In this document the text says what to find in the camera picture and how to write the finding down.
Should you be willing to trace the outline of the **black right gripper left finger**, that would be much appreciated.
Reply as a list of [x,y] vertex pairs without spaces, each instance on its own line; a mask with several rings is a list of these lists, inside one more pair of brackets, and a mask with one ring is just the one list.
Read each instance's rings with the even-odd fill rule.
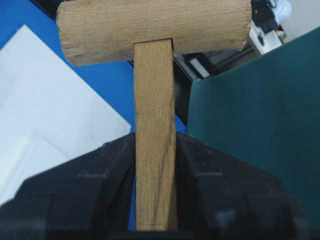
[[3,240],[106,240],[128,231],[135,135],[27,178],[0,207]]

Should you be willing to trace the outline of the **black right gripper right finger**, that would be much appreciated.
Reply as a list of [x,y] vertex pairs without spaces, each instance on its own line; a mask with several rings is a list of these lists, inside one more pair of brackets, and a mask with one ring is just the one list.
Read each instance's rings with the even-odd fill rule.
[[300,203],[275,175],[176,135],[178,227],[198,240],[308,240]]

